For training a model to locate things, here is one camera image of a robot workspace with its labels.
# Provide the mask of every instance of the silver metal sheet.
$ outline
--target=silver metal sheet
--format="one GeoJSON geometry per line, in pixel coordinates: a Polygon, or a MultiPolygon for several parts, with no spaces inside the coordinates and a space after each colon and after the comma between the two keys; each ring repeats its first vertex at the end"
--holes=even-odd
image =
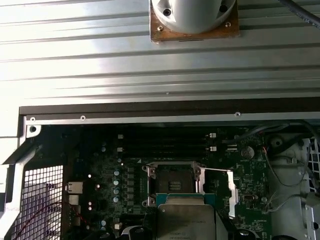
{"type": "Polygon", "coordinates": [[[157,239],[208,240],[216,235],[215,212],[212,206],[162,204],[157,214],[157,239]]]}
{"type": "MultiPolygon", "coordinates": [[[[320,13],[317,1],[299,0],[320,13]]],[[[155,44],[148,1],[4,0],[0,100],[20,106],[320,96],[320,31],[239,1],[241,37],[155,44]]]]}

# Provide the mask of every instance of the black plastic part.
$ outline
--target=black plastic part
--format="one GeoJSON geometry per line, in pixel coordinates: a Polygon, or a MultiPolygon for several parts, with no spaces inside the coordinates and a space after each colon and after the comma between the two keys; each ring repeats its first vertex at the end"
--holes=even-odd
{"type": "Polygon", "coordinates": [[[152,232],[143,226],[137,226],[129,231],[130,240],[152,240],[152,232]]]}
{"type": "Polygon", "coordinates": [[[116,236],[111,229],[107,229],[106,231],[95,231],[83,240],[116,240],[116,236]]]}
{"type": "Polygon", "coordinates": [[[235,231],[234,240],[256,240],[256,235],[246,229],[238,229],[235,231]]]}
{"type": "Polygon", "coordinates": [[[292,236],[278,235],[278,236],[272,237],[272,240],[297,240],[297,239],[292,236]]]}

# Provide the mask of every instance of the metal frame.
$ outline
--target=metal frame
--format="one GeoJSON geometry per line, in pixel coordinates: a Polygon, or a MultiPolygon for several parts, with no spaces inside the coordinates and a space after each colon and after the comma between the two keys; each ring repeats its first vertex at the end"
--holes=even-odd
{"type": "MultiPolygon", "coordinates": [[[[320,106],[314,104],[318,100],[318,98],[243,99],[7,108],[7,123],[10,124],[10,127],[7,128],[6,125],[0,125],[0,134],[4,133],[0,135],[0,146],[9,146],[8,143],[10,143],[10,147],[4,153],[0,153],[0,164],[5,163],[14,166],[17,159],[20,159],[15,157],[16,150],[27,146],[30,139],[41,133],[44,125],[158,122],[238,122],[245,124],[248,121],[284,119],[308,119],[318,122],[320,120],[320,106]]],[[[14,201],[19,202],[20,198],[17,195],[21,195],[21,186],[19,187],[17,184],[22,172],[16,171],[15,174],[15,188],[18,190],[14,192],[13,198],[14,201]]],[[[1,178],[0,185],[8,185],[9,183],[7,178],[1,178]]],[[[9,205],[6,204],[7,213],[5,212],[2,215],[0,223],[12,222],[6,220],[6,216],[9,213],[8,207],[9,205]]],[[[10,217],[11,220],[14,220],[19,214],[20,205],[16,205],[14,211],[15,214],[10,217]]],[[[5,230],[9,228],[10,224],[7,224],[6,227],[1,227],[0,240],[3,239],[5,230]]]]}

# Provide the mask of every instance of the mesh grille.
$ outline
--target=mesh grille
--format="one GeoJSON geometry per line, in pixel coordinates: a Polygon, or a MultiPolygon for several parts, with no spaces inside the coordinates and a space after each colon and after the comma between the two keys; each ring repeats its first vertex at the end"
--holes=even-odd
{"type": "Polygon", "coordinates": [[[63,166],[26,171],[21,213],[12,226],[12,240],[59,240],[63,166]]]}
{"type": "MultiPolygon", "coordinates": [[[[319,179],[320,179],[320,172],[319,172],[320,152],[319,152],[317,140],[310,139],[310,141],[314,142],[314,144],[311,146],[310,157],[308,160],[309,161],[308,167],[314,172],[315,178],[319,181],[319,179]]],[[[310,185],[310,191],[316,192],[315,186],[313,185],[311,180],[309,180],[309,185],[310,185]]]]}

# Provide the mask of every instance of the circuit board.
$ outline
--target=circuit board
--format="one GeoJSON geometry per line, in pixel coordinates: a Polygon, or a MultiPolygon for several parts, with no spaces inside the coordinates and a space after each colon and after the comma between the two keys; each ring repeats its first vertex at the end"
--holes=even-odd
{"type": "MultiPolygon", "coordinates": [[[[237,144],[222,143],[249,129],[117,126],[84,130],[78,145],[79,157],[73,166],[75,180],[85,179],[80,199],[82,214],[96,230],[104,227],[101,221],[115,231],[117,223],[145,224],[156,211],[155,207],[143,204],[149,194],[143,166],[153,162],[192,161],[207,168],[233,170],[239,194],[234,225],[255,231],[263,240],[271,239],[271,216],[265,211],[270,194],[268,165],[262,152],[264,138],[254,135],[237,144]]],[[[182,171],[184,167],[172,165],[171,170],[182,171]]],[[[162,175],[166,177],[165,168],[162,175]]],[[[180,176],[186,178],[184,183],[188,181],[187,168],[180,176]]],[[[205,178],[205,192],[216,195],[214,207],[222,215],[227,214],[231,196],[227,174],[206,171],[205,178]]],[[[177,181],[171,183],[169,188],[179,189],[177,181]]]]}

